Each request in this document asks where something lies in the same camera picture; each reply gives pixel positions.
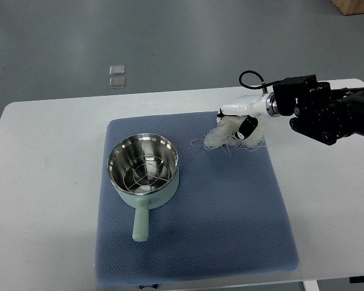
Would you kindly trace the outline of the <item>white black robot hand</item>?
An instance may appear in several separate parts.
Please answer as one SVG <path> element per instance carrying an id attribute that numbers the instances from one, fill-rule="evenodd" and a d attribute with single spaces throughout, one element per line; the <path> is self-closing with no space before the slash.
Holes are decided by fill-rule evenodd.
<path id="1" fill-rule="evenodd" d="M 234 139 L 249 138 L 258 126 L 258 117 L 279 117 L 277 103 L 273 93 L 262 95 L 243 95 L 220 107 L 217 113 L 217 124 L 226 118 L 241 117 L 242 122 L 237 131 L 231 133 Z"/>

